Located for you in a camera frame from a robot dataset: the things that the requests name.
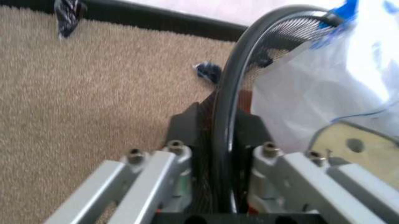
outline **metal frame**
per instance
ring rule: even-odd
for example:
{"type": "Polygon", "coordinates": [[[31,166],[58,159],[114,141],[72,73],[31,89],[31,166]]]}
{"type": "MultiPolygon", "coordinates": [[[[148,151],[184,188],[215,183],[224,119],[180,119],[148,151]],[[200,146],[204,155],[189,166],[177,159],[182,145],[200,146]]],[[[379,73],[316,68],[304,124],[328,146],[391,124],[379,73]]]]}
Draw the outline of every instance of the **metal frame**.
{"type": "Polygon", "coordinates": [[[384,181],[357,164],[331,167],[327,174],[387,223],[399,222],[399,192],[384,181]]]}
{"type": "Polygon", "coordinates": [[[122,162],[104,161],[45,223],[94,223],[108,204],[123,198],[137,175],[122,162]]]}
{"type": "Polygon", "coordinates": [[[135,149],[121,162],[105,161],[45,223],[94,223],[112,201],[119,206],[110,224],[148,224],[158,208],[181,212],[192,200],[191,157],[171,141],[151,157],[135,149]]]}
{"type": "Polygon", "coordinates": [[[265,205],[264,210],[275,212],[273,209],[283,205],[286,211],[317,210],[328,223],[384,223],[303,153],[284,155],[279,151],[270,156],[260,146],[253,155],[248,202],[255,209],[265,205]]]}

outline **clear plastic bag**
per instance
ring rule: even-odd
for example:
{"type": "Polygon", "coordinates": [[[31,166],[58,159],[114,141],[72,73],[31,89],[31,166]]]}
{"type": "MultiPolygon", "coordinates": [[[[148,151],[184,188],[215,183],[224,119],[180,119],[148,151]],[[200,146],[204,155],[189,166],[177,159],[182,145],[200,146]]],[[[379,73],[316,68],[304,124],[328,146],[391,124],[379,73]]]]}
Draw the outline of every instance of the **clear plastic bag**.
{"type": "Polygon", "coordinates": [[[399,136],[395,6],[357,2],[354,17],[321,40],[303,43],[255,81],[251,112],[284,151],[308,150],[319,130],[341,121],[399,136]]]}

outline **beige carpet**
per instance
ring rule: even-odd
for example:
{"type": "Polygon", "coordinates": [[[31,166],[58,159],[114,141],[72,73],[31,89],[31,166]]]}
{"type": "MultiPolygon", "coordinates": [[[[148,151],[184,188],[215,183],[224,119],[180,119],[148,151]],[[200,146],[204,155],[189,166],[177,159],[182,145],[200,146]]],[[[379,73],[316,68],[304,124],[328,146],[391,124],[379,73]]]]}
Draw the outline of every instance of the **beige carpet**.
{"type": "Polygon", "coordinates": [[[231,42],[0,7],[0,223],[40,223],[105,159],[160,148],[169,118],[213,87],[231,42]]]}

